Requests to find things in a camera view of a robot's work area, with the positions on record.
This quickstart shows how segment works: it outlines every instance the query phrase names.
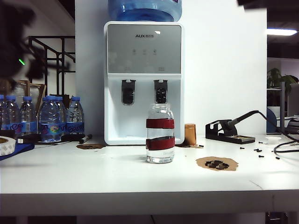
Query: copper cup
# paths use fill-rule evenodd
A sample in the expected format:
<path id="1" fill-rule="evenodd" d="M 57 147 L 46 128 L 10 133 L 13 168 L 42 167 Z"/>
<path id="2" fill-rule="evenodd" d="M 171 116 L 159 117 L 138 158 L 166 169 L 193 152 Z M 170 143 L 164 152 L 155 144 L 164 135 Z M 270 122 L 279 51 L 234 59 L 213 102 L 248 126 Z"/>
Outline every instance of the copper cup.
<path id="1" fill-rule="evenodd" d="M 196 144 L 195 124 L 185 124 L 185 143 L 189 146 Z"/>

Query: red tape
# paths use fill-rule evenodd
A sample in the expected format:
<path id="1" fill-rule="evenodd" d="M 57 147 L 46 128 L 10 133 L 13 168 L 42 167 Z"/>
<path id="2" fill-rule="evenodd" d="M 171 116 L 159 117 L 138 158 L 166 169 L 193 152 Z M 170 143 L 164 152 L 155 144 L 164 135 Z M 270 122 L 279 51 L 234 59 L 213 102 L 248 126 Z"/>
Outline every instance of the red tape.
<path id="1" fill-rule="evenodd" d="M 175 138 L 163 140 L 150 140 L 146 139 L 146 148 L 148 150 L 163 150 L 172 148 L 175 145 Z"/>
<path id="2" fill-rule="evenodd" d="M 174 129 L 174 119 L 146 119 L 147 128 Z"/>

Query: green light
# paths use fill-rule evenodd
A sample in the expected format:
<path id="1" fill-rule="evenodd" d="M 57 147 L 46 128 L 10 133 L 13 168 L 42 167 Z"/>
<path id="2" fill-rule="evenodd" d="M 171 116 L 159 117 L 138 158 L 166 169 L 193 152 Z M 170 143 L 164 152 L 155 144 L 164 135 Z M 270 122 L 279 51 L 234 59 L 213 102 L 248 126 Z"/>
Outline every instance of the green light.
<path id="1" fill-rule="evenodd" d="M 25 65 L 25 63 L 20 58 L 19 58 L 19 62 L 21 62 L 22 65 Z"/>

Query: dispenser control panel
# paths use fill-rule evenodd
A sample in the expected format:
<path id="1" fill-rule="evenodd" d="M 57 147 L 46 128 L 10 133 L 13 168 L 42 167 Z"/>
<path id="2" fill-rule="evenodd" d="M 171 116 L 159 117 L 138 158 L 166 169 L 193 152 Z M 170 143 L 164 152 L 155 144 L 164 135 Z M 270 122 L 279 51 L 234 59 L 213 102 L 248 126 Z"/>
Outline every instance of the dispenser control panel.
<path id="1" fill-rule="evenodd" d="M 109 24 L 108 73 L 181 73 L 179 25 Z"/>

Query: metal railing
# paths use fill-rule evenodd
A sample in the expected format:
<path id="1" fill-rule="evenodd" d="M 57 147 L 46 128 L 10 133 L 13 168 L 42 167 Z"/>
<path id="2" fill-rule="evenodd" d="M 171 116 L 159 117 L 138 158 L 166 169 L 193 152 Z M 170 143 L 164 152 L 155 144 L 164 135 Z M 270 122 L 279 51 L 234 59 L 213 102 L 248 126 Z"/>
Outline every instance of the metal railing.
<path id="1" fill-rule="evenodd" d="M 55 49 L 51 48 L 47 44 L 43 43 L 38 39 L 60 39 L 61 40 L 61 52 L 56 51 Z M 56 94 L 59 94 L 59 75 L 61 73 L 61 94 L 64 95 L 64 76 L 66 73 L 75 73 L 75 70 L 66 70 L 65 69 L 65 57 L 69 57 L 76 63 L 75 52 L 66 52 L 65 51 L 65 40 L 66 39 L 75 39 L 75 36 L 29 36 L 28 37 L 28 44 L 32 47 L 33 43 L 37 43 L 41 45 L 44 49 L 45 55 L 45 85 L 48 86 L 48 61 L 56 61 Z M 48 51 L 54 53 L 56 57 L 48 57 Z"/>

